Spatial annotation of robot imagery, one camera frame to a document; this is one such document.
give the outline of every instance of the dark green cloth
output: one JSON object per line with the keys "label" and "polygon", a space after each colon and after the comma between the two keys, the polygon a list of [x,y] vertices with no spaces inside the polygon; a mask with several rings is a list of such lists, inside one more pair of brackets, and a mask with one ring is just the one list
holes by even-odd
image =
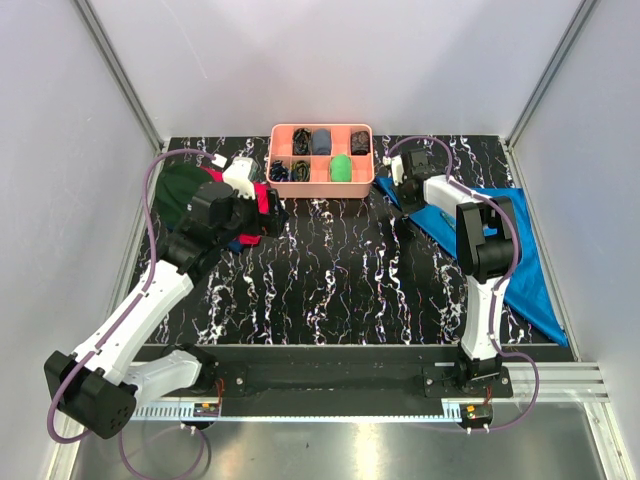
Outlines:
{"label": "dark green cloth", "polygon": [[212,180],[207,171],[193,165],[163,168],[158,176],[155,196],[160,220],[170,229],[175,227],[200,185]]}

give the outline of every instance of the gray rolled cloth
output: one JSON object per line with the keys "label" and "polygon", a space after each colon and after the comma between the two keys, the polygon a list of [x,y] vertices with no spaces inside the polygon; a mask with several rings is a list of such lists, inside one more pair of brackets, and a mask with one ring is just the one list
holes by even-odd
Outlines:
{"label": "gray rolled cloth", "polygon": [[316,130],[311,137],[313,155],[331,155],[331,132],[326,128]]}

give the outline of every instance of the green cloth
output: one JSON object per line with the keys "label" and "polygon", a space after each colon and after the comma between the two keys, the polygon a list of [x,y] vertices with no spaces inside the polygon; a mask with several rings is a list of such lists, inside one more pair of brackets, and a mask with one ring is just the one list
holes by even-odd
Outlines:
{"label": "green cloth", "polygon": [[174,228],[200,185],[211,182],[209,173],[193,165],[171,165],[158,175],[155,208],[162,222]]}
{"label": "green cloth", "polygon": [[351,159],[344,154],[336,155],[331,160],[329,173],[332,182],[350,182],[351,181]]}

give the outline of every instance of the red cloth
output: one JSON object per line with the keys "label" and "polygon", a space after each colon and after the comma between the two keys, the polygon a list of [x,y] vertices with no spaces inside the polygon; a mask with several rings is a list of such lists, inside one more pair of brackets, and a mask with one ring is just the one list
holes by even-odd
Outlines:
{"label": "red cloth", "polygon": [[[200,167],[206,171],[214,182],[222,182],[222,172],[213,170],[207,167]],[[258,199],[258,211],[260,213],[269,213],[269,198],[267,197],[267,186],[260,183],[254,183],[253,188],[256,191],[256,198]],[[243,245],[255,246],[260,243],[260,235],[245,235],[238,236],[238,241]]]}

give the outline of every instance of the robotic arm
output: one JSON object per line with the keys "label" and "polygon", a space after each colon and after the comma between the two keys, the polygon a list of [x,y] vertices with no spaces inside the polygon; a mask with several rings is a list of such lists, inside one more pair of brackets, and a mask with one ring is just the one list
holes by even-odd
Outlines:
{"label": "robotic arm", "polygon": [[[180,223],[160,246],[160,260],[146,291],[143,286],[149,270],[111,317],[71,355],[56,351],[45,363],[53,398],[79,359],[90,356],[71,380],[58,409],[98,436],[113,437],[137,407],[171,391],[189,388],[203,394],[214,387],[216,359],[193,345],[180,346],[143,366],[132,367],[131,363],[167,313],[208,276],[229,242],[241,234],[281,234],[288,214],[278,193],[237,173],[232,165],[222,175],[223,181],[200,187]],[[139,295],[141,299],[131,310]],[[127,309],[130,313],[117,325]],[[105,336],[108,339],[100,342]]]}
{"label": "robotic arm", "polygon": [[[502,368],[501,356],[494,348],[489,332],[500,332],[502,303],[508,279],[496,285],[513,259],[510,230],[497,212],[447,181],[435,172],[422,150],[405,152],[385,159],[393,177],[393,190],[400,207],[412,213],[425,205],[435,205],[456,219],[456,253],[467,277],[467,322],[460,341],[454,375],[457,386],[472,391],[497,379]],[[515,227],[513,204],[507,197],[492,198]],[[495,229],[487,233],[485,227]],[[491,315],[491,297],[495,308]]]}

